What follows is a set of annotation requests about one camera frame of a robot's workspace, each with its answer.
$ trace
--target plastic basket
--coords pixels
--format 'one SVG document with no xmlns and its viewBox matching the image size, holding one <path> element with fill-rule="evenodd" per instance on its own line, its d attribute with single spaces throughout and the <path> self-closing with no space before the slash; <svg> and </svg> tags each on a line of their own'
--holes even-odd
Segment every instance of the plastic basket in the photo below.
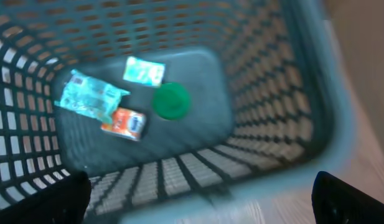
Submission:
<svg viewBox="0 0 384 224">
<path fill-rule="evenodd" d="M 84 170 L 85 223 L 158 221 L 341 164 L 353 114 L 322 15 L 315 1 L 0 1 L 0 210 Z M 122 80 L 130 55 L 191 92 L 184 119 L 158 118 L 154 89 Z M 73 68 L 131 90 L 141 142 L 53 108 Z"/>
</svg>

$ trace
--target round green object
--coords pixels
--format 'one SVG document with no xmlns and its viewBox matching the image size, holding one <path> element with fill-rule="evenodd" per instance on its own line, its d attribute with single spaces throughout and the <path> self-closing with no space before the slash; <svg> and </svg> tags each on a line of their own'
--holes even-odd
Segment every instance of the round green object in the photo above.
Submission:
<svg viewBox="0 0 384 224">
<path fill-rule="evenodd" d="M 183 118 L 190 108 L 190 96 L 178 83 L 166 83 L 154 94 L 153 109 L 162 118 L 178 120 Z"/>
</svg>

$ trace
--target plastic packaging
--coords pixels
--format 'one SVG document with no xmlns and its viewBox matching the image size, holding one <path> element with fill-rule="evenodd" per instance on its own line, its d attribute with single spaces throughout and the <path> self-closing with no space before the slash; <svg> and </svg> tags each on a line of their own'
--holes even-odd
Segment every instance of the plastic packaging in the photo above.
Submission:
<svg viewBox="0 0 384 224">
<path fill-rule="evenodd" d="M 129 109 L 118 108 L 113 113 L 113 124 L 102 124 L 101 129 L 107 133 L 139 141 L 146 117 Z"/>
<path fill-rule="evenodd" d="M 56 101 L 55 105 L 111 124 L 111 116 L 117 109 L 121 97 L 129 95 L 130 92 L 88 77 L 76 69 L 72 70 L 72 75 L 60 101 Z"/>
<path fill-rule="evenodd" d="M 164 77 L 166 65 L 148 62 L 136 57 L 128 57 L 123 79 L 151 87 L 159 87 Z"/>
</svg>

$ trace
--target green bottle cap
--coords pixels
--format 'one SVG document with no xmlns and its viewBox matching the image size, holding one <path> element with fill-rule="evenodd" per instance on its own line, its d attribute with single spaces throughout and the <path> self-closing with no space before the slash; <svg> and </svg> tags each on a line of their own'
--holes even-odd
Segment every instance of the green bottle cap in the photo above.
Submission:
<svg viewBox="0 0 384 224">
<path fill-rule="evenodd" d="M 154 94 L 153 109 L 162 118 L 178 120 L 183 118 L 190 108 L 190 96 L 178 83 L 166 83 Z"/>
</svg>

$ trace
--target wooden floor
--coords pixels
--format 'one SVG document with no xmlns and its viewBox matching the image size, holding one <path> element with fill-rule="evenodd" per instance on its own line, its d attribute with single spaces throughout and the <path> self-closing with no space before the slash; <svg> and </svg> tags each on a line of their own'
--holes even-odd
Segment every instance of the wooden floor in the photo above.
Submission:
<svg viewBox="0 0 384 224">
<path fill-rule="evenodd" d="M 351 48 L 351 45 L 354 45 L 355 48 L 358 47 L 358 43 L 349 44 L 349 42 L 354 41 L 354 37 L 349 36 L 348 32 L 345 32 L 345 29 L 349 29 L 343 26 L 350 26 L 352 22 L 345 21 L 347 19 L 351 20 L 350 15 L 345 15 L 343 12 L 337 15 L 333 13 L 336 7 L 339 7 L 339 0 L 333 1 L 329 0 L 328 8 L 332 10 L 334 27 L 336 29 L 338 39 L 340 40 L 342 50 L 347 50 L 347 55 L 351 56 L 354 51 L 358 53 L 358 50 Z M 334 45 L 337 49 L 337 41 L 334 39 Z M 352 101 L 354 104 L 354 110 L 357 114 L 358 122 L 358 136 L 357 142 L 354 149 L 354 155 L 347 161 L 345 167 L 342 170 L 339 170 L 338 173 L 335 173 L 336 177 L 342 179 L 346 183 L 356 187 L 357 189 L 365 192 L 369 196 L 381 201 L 384 203 L 384 151 L 380 147 L 380 143 L 375 135 L 379 132 L 379 128 L 384 129 L 384 127 L 378 126 L 379 119 L 384 119 L 384 117 L 375 117 L 372 113 L 375 102 L 368 101 L 370 95 L 372 98 L 377 97 L 375 95 L 376 89 L 374 86 L 371 86 L 372 91 L 367 88 L 362 88 L 364 86 L 365 79 L 359 77 L 357 70 L 351 68 L 354 66 L 353 58 L 346 58 L 345 61 L 339 57 L 339 60 L 344 65 L 347 65 L 348 70 L 344 67 L 344 76 L 347 82 L 346 88 L 349 89 L 352 95 Z M 372 128 L 372 123 L 376 123 L 375 131 Z M 305 224 L 305 223 L 315 223 L 314 214 L 312 211 L 311 205 L 311 190 L 312 186 L 307 185 L 301 189 L 294 189 L 287 192 L 283 192 L 280 195 L 275 195 L 273 197 L 264 198 L 262 200 L 255 200 L 249 203 L 246 203 L 244 207 L 233 208 L 229 210 L 220 210 L 216 213 L 192 217 L 180 221 L 181 223 L 275 223 L 275 224 Z"/>
</svg>

